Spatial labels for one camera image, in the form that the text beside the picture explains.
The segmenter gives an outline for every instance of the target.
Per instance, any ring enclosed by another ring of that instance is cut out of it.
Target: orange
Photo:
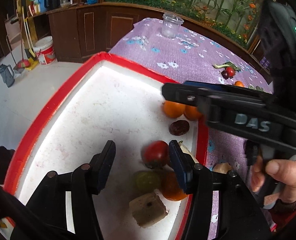
[[[235,86],[238,86],[238,87],[244,87],[243,83],[241,81],[236,81],[234,83]]]
[[[167,117],[178,118],[185,111],[185,107],[186,105],[180,103],[165,101],[163,104],[163,111]]]
[[[184,115],[190,121],[194,121],[202,117],[202,114],[198,111],[197,107],[188,105],[186,106]]]
[[[188,196],[179,187],[176,174],[172,171],[167,172],[163,177],[160,191],[166,199],[172,201],[179,201]]]

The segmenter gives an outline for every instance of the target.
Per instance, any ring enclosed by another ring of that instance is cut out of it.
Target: sleeve
[[[284,227],[296,215],[296,201],[293,203],[283,203],[277,200],[275,206],[270,210],[273,221],[278,225],[278,229]]]

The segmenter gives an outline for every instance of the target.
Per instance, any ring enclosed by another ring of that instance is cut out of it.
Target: white bucket
[[[33,47],[41,65],[47,65],[56,59],[52,36],[47,36],[36,42]]]

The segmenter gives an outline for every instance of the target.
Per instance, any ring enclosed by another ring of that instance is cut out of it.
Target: cabinet door
[[[102,9],[99,6],[78,9],[80,49],[85,60],[104,50],[103,28],[105,19],[101,14]]]
[[[77,30],[77,10],[56,12],[48,17],[58,61],[82,62]]]
[[[107,12],[106,51],[109,51],[138,22],[138,14]]]

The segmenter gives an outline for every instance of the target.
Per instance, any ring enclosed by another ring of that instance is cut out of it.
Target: finger
[[[264,174],[262,172],[255,172],[251,177],[251,189],[257,192],[264,183]]]
[[[256,159],[255,164],[253,165],[253,171],[259,172],[259,171],[262,171],[262,169],[263,169],[263,159],[261,155],[259,155]]]
[[[277,181],[292,187],[296,186],[296,161],[271,160],[267,163],[265,171]]]

